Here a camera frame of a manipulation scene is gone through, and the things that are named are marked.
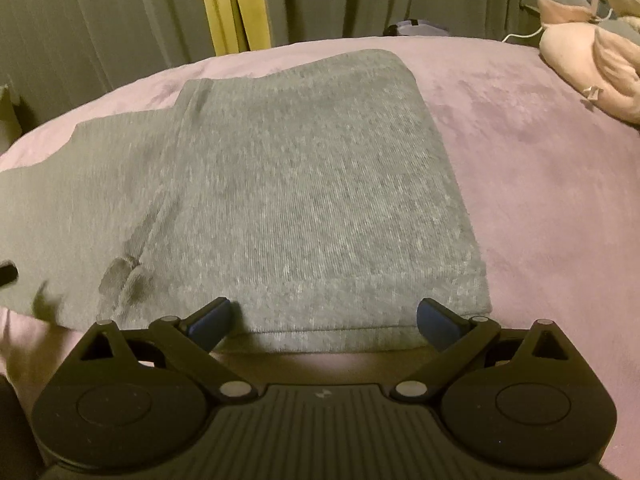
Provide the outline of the grey sweatpants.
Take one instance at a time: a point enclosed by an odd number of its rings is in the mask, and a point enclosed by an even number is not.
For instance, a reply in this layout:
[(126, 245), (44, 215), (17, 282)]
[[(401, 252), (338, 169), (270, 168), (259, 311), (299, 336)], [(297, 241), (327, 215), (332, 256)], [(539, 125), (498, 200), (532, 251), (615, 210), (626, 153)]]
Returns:
[(416, 80), (361, 50), (187, 82), (78, 125), (1, 175), (2, 306), (143, 328), (226, 297), (231, 352), (416, 348), (416, 306), (490, 309), (486, 268)]

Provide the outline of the pink bed blanket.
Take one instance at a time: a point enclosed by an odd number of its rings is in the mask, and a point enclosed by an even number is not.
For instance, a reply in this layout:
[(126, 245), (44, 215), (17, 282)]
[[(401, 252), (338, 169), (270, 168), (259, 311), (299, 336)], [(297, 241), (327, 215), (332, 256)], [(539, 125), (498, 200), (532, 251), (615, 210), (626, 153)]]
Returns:
[(579, 96), (538, 53), (452, 37), (304, 42), (206, 58), (140, 79), (55, 118), (2, 156), (41, 162), (85, 120), (171, 105), (190, 79), (265, 76), (384, 49), (416, 76), (442, 133), (487, 264), (496, 317), (553, 318), (618, 409), (605, 466), (639, 474), (639, 133)]

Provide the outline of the grey-green curtain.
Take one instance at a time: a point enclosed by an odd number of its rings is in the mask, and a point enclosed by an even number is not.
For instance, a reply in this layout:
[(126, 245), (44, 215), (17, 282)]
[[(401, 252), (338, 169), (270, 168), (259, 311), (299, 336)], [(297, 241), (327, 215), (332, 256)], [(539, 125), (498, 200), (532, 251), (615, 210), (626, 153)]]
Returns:
[[(378, 36), (418, 18), (499, 39), (535, 0), (266, 0), (272, 47)], [(216, 55), (203, 0), (1, 0), (1, 83), (29, 126), (138, 78)]]

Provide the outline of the purple storage box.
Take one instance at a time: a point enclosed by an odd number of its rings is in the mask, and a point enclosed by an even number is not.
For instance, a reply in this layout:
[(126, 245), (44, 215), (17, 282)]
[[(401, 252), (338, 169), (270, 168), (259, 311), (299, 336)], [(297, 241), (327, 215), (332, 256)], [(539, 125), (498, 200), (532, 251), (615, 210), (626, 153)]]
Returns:
[(448, 37), (450, 32), (445, 27), (440, 27), (425, 20), (403, 20), (388, 25), (384, 29), (385, 37), (421, 36), (421, 37)]

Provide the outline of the pink plush toy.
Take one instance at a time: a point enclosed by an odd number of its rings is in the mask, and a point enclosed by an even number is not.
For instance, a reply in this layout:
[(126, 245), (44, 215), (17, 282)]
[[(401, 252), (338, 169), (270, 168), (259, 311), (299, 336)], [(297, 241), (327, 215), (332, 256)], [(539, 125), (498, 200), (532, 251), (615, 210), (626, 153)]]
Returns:
[(598, 21), (587, 0), (537, 0), (547, 65), (591, 105), (639, 122), (639, 15)]

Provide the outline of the yellow curtain panel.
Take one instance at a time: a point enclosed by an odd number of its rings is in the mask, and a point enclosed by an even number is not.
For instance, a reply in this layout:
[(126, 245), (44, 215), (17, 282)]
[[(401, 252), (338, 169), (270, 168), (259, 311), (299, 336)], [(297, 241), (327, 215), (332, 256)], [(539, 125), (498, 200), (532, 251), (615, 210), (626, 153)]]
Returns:
[(266, 0), (203, 0), (216, 55), (272, 47)]

